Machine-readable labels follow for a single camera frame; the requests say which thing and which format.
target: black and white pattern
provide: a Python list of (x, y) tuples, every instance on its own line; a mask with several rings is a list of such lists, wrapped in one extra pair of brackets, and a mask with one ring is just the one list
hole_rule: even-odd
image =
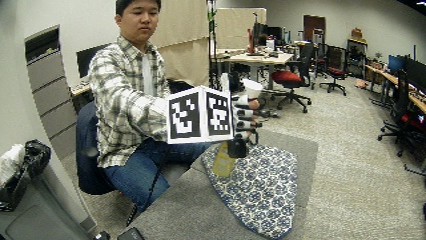
[(223, 178), (211, 170), (217, 150), (209, 148), (201, 157), (218, 196), (253, 232), (281, 239), (292, 224), (295, 155), (273, 147), (251, 146), (247, 156), (235, 160), (234, 169)]
[(233, 138), (229, 94), (195, 87), (167, 97), (167, 143)]
[(169, 102), (170, 137), (201, 137), (198, 94), (193, 93)]
[(206, 99), (209, 135), (230, 134), (227, 98), (207, 92)]

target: plaid shirt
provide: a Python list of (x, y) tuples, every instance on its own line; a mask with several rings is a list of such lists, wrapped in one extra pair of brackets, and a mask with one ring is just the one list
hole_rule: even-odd
[(118, 36), (99, 50), (89, 69), (89, 82), (97, 107), (98, 166), (122, 166), (142, 141), (166, 141), (166, 101), (170, 90), (163, 74), (163, 59), (147, 43), (153, 91), (143, 94), (143, 53)]

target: patterned cloth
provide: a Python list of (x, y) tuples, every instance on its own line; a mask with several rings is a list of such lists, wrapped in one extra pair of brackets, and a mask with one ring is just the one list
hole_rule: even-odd
[(218, 147), (201, 156), (213, 187), (226, 207), (255, 233), (281, 239), (291, 230), (296, 189), (296, 156), (254, 145), (235, 161), (229, 177), (213, 173)]

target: black bag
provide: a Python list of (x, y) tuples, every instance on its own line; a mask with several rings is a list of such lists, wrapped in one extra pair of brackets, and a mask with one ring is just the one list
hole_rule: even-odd
[(13, 177), (0, 188), (0, 211), (12, 212), (25, 194), (29, 181), (37, 177), (50, 160), (50, 148), (38, 140), (25, 143), (24, 163)]

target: man's hand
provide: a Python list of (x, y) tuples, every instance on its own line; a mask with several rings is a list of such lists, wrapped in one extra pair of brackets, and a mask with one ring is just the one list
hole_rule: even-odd
[(257, 98), (255, 98), (255, 99), (253, 99), (251, 101), (249, 101), (249, 108), (250, 108), (251, 110), (258, 109), (258, 108), (259, 108), (259, 106), (261, 106), (261, 104), (259, 104), (259, 102), (258, 102)]

